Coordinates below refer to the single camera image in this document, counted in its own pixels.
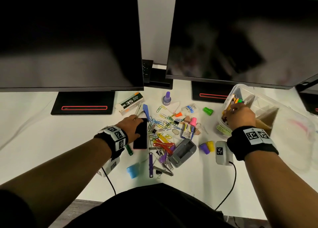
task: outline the forearm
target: forearm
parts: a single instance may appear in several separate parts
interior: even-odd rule
[[[20,196],[38,226],[48,227],[110,157],[107,143],[94,138],[2,184],[0,189]]]
[[[245,165],[272,227],[314,227],[318,224],[318,193],[276,153],[249,153]]]

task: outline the clear plastic box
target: clear plastic box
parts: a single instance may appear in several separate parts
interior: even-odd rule
[[[261,120],[258,120],[260,125],[265,124],[267,130],[263,126],[257,127],[263,128],[270,135],[285,163],[297,171],[309,169],[316,133],[315,126],[309,118],[244,84],[233,87],[222,110],[227,108],[232,94],[236,94],[245,104],[250,105],[256,119]],[[232,131],[222,121],[222,113],[218,115],[217,129],[230,136]]]

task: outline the purple ink bottle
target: purple ink bottle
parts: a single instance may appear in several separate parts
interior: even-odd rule
[[[171,97],[170,97],[170,92],[167,91],[166,95],[162,98],[162,103],[165,105],[165,106],[168,106],[171,102]]]

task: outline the white wall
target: white wall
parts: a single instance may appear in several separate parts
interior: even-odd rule
[[[143,59],[167,64],[176,0],[138,0]]]

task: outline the smartphone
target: smartphone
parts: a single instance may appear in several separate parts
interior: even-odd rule
[[[147,118],[142,118],[143,122],[136,128],[135,134],[140,134],[140,138],[137,138],[133,142],[133,149],[147,149],[148,136],[147,136]]]

